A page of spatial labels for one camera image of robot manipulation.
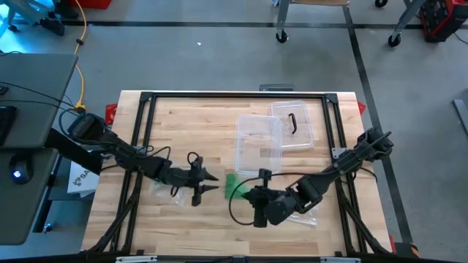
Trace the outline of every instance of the green object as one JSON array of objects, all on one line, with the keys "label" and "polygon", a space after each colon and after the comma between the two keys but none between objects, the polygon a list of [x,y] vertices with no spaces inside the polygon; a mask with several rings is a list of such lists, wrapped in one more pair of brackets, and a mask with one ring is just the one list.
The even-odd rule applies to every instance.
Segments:
[{"label": "green object", "polygon": [[[226,186],[224,188],[224,197],[226,199],[231,198],[231,195],[233,194],[234,188],[241,183],[239,179],[234,174],[228,174],[226,175]],[[239,187],[235,193],[233,199],[243,199],[242,194],[250,191],[249,187],[242,185]]]}]

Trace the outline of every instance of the plastic container lid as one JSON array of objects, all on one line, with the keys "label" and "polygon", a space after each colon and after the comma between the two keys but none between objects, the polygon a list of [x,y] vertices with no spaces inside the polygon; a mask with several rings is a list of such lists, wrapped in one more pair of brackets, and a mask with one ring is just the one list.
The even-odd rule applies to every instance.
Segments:
[{"label": "plastic container lid", "polygon": [[274,102],[270,104],[270,115],[279,118],[282,123],[283,150],[314,147],[314,134],[305,102]]},{"label": "plastic container lid", "polygon": [[281,165],[281,121],[273,116],[241,115],[237,120],[235,171],[254,178],[260,168],[281,172]]}]

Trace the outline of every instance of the gray desk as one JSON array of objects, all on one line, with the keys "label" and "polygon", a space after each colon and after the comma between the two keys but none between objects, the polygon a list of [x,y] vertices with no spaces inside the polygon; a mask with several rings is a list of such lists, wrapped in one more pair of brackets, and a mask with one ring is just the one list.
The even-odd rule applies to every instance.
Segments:
[{"label": "gray desk", "polygon": [[[72,76],[74,55],[10,54],[0,57],[0,81],[21,85],[62,99]],[[26,241],[32,221],[49,180],[57,151],[40,149],[50,132],[57,108],[43,104],[1,102],[6,99],[33,100],[59,105],[57,101],[11,87],[0,96],[0,104],[17,107],[17,118],[0,148],[0,245],[20,245]],[[36,148],[33,152],[34,177],[16,185],[8,164],[13,148]]]}]

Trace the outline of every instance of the yellow cable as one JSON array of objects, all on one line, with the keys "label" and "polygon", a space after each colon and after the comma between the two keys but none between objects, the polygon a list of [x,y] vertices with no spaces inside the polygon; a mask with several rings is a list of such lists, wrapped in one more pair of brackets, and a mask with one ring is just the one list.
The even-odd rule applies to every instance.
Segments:
[{"label": "yellow cable", "polygon": [[[80,42],[83,42],[83,39],[85,38],[85,35],[86,35],[86,27],[87,27],[86,16],[85,16],[85,12],[83,11],[83,8],[81,8],[80,2],[78,2],[78,0],[75,0],[75,2],[76,2],[76,4],[78,5],[78,8],[81,11],[81,16],[83,17],[83,21],[84,21],[84,29],[83,29],[83,33],[81,34],[81,37],[80,37]],[[80,49],[80,46],[81,46],[80,43],[76,44],[75,55],[78,53],[78,50]],[[76,67],[76,70],[78,70],[78,74],[80,74],[80,78],[81,78],[81,95],[80,95],[80,99],[77,101],[75,107],[76,108],[83,108],[84,110],[86,110],[86,106],[83,104],[83,97],[84,97],[84,94],[85,94],[85,77],[83,76],[83,73],[81,72],[81,69],[78,66],[78,63],[76,64],[75,67]]]}]

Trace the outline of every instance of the red toolbox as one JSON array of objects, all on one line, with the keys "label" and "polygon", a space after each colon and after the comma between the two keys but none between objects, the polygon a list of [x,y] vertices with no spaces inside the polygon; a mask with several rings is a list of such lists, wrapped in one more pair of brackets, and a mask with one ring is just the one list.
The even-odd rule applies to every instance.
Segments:
[{"label": "red toolbox", "polygon": [[[107,9],[112,0],[78,0],[82,8]],[[75,0],[69,0],[70,4],[77,6]]]}]

